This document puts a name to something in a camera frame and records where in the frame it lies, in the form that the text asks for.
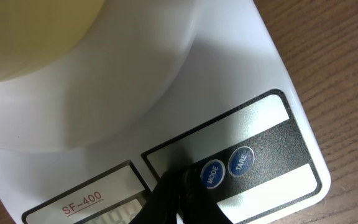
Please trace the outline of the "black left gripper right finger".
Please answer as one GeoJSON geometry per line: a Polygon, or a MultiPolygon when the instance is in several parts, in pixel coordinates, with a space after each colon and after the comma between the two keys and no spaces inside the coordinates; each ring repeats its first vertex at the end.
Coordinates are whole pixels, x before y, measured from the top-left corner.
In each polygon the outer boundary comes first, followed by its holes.
{"type": "Polygon", "coordinates": [[[191,169],[181,177],[180,210],[185,224],[232,224],[191,169]]]}

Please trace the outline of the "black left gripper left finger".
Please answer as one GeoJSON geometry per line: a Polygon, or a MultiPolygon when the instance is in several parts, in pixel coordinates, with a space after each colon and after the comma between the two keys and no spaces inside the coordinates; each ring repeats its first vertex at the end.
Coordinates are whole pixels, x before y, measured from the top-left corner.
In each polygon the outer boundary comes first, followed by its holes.
{"type": "Polygon", "coordinates": [[[130,224],[177,224],[183,173],[184,170],[165,172],[130,224]]]}

